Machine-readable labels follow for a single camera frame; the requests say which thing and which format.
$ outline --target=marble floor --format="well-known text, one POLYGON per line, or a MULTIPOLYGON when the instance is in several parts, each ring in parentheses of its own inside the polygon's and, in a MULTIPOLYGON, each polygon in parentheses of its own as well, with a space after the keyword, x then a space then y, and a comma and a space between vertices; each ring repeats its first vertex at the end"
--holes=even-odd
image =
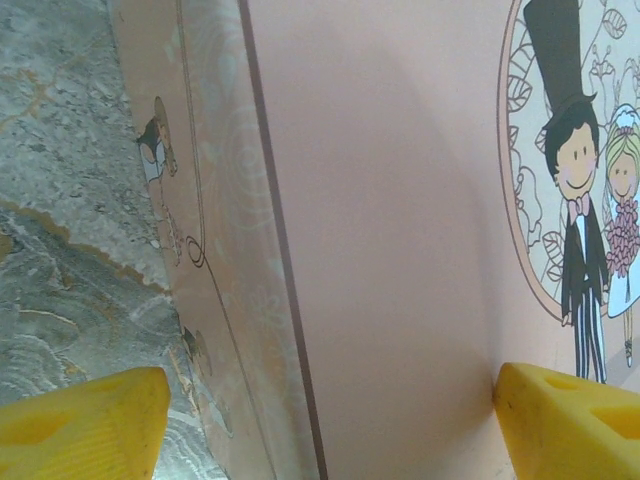
POLYGON ((123 92, 105 0, 0 2, 0 405, 162 366, 172 402, 154 478, 223 479, 123 92))

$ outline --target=top hat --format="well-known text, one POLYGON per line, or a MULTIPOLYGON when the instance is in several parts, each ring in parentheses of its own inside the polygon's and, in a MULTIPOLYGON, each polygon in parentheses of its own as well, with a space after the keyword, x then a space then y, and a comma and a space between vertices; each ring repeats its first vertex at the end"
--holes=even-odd
POLYGON ((553 112, 546 130, 572 105, 595 98, 582 91, 580 6, 578 0, 531 0, 524 21, 553 112))

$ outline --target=printed illustration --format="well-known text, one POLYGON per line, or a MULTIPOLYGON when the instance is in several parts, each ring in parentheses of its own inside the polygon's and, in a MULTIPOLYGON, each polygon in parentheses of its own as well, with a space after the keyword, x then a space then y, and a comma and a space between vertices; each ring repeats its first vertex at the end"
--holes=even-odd
POLYGON ((632 306, 640 297, 640 231, 638 229, 638 174, 640 173, 640 117, 629 104, 614 113, 606 149, 609 214, 607 265, 611 290, 607 313, 623 315, 627 364, 632 362, 632 306))
POLYGON ((576 375, 603 383, 611 368, 616 382, 633 372, 638 42, 640 2, 514 0, 499 75, 500 167, 522 270, 573 328, 576 375))
POLYGON ((153 210, 158 221, 161 246, 163 249, 173 252, 175 263, 178 265, 182 256, 184 240, 175 219, 165 203, 162 189, 163 181, 166 181, 165 170, 169 176, 173 177, 178 171, 178 164, 171 145, 169 119, 160 97, 156 97, 154 116, 147 123, 144 133, 138 137, 137 143, 142 156, 142 164, 153 210))

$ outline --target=blonde hair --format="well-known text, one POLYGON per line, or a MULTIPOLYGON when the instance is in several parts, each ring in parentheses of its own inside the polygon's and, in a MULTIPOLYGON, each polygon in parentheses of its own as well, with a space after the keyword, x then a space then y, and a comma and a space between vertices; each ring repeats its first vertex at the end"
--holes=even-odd
POLYGON ((636 175, 640 177, 640 127, 638 124, 634 123, 631 132, 627 132, 614 122, 609 129, 606 148, 607 179, 623 153, 633 158, 636 175))

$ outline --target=gray marble surface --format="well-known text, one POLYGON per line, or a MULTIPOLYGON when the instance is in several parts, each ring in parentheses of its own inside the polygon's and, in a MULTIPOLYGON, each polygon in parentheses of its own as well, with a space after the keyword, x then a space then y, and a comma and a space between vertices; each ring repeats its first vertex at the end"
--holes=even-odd
POLYGON ((0 404, 161 366, 172 400, 154 478, 224 479, 206 446, 170 298, 31 216, 0 207, 0 231, 0 404))
POLYGON ((0 1, 0 199, 167 288, 105 0, 0 1))

